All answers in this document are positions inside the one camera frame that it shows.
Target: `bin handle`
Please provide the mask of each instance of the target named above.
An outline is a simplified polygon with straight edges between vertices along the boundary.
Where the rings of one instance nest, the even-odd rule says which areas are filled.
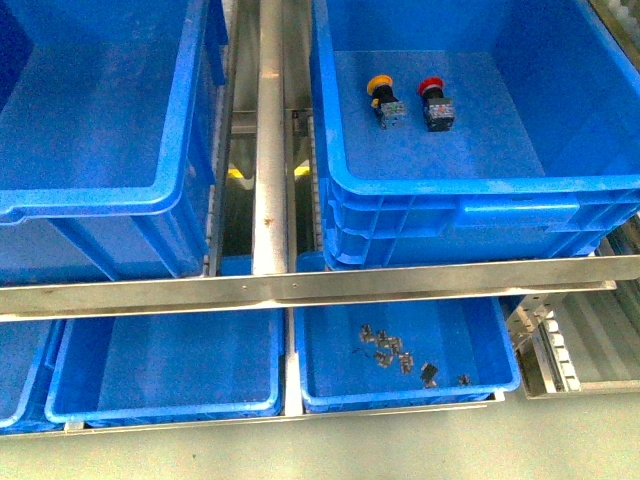
[[[455,223],[459,227],[550,227],[564,225],[580,210],[574,194],[462,199]]]

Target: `gray floor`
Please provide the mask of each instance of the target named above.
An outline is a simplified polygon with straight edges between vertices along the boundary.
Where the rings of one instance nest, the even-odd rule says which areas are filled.
[[[0,441],[1,479],[638,479],[639,395]]]

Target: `yellow object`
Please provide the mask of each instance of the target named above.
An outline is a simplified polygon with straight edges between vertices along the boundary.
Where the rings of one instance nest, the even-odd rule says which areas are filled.
[[[369,80],[367,84],[367,93],[373,95],[373,91],[380,85],[389,85],[393,87],[393,79],[389,75],[378,75]]]
[[[294,170],[294,176],[297,177],[304,177],[306,175],[310,175],[311,174],[311,169],[309,167],[298,167]],[[229,178],[237,178],[237,179],[243,179],[244,176],[242,175],[242,172],[240,172],[240,170],[238,170],[237,168],[230,168],[227,171],[227,177]]]

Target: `small metal part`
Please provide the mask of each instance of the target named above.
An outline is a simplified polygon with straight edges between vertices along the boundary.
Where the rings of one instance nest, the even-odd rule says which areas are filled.
[[[375,343],[376,336],[373,334],[373,330],[371,329],[371,325],[365,323],[360,327],[360,341],[362,343]]]
[[[461,387],[468,387],[469,385],[471,385],[471,377],[466,373],[464,375],[460,375],[458,377],[458,385],[460,385]]]
[[[389,337],[387,343],[389,344],[388,348],[391,350],[391,355],[399,356],[402,351],[402,339],[400,337]]]
[[[376,335],[376,346],[380,348],[389,348],[389,336],[386,330],[378,330]]]
[[[400,360],[400,371],[403,375],[408,375],[413,370],[413,366],[415,362],[413,361],[413,355],[410,353],[401,353],[398,355],[398,360]]]
[[[373,358],[376,359],[378,365],[380,365],[382,368],[387,368],[393,363],[393,355],[381,351],[377,351],[376,353],[374,353]]]
[[[425,363],[421,369],[422,373],[420,374],[420,378],[424,382],[424,388],[434,388],[437,387],[438,384],[433,379],[438,373],[438,368],[435,365],[431,365],[430,363]]]

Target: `blue plastic bin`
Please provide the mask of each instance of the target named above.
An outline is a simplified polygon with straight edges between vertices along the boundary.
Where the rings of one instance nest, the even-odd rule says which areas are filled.
[[[201,273],[210,1],[0,0],[0,285]]]
[[[298,259],[298,270],[324,270],[319,253]],[[314,413],[368,410],[486,399],[514,390],[520,373],[495,298],[308,307],[295,310],[302,392]],[[361,326],[400,337],[415,366],[398,359],[377,365],[376,347],[360,341]],[[424,388],[421,367],[438,368],[437,388]],[[460,386],[461,375],[471,384]]]
[[[250,263],[224,260],[222,272]],[[275,415],[283,328],[282,310],[70,321],[47,417],[107,427]]]
[[[44,414],[64,322],[0,323],[0,435],[62,428]]]
[[[586,255],[640,208],[640,74],[586,0],[314,0],[325,256],[362,268]],[[394,79],[402,127],[366,85]],[[453,129],[416,90],[444,79]]]

